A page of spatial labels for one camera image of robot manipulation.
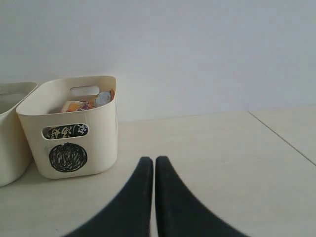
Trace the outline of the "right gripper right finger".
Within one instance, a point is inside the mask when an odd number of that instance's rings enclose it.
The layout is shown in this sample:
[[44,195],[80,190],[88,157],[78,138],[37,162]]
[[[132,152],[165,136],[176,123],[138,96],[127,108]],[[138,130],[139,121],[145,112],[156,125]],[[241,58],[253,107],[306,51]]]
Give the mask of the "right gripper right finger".
[[160,237],[244,237],[205,207],[166,156],[156,159],[155,207]]

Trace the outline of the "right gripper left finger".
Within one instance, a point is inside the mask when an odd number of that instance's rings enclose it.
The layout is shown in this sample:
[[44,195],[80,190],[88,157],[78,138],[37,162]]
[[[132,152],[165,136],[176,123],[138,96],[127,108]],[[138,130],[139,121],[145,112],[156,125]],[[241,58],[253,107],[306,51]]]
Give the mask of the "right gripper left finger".
[[93,218],[68,237],[149,237],[153,161],[141,157],[120,192]]

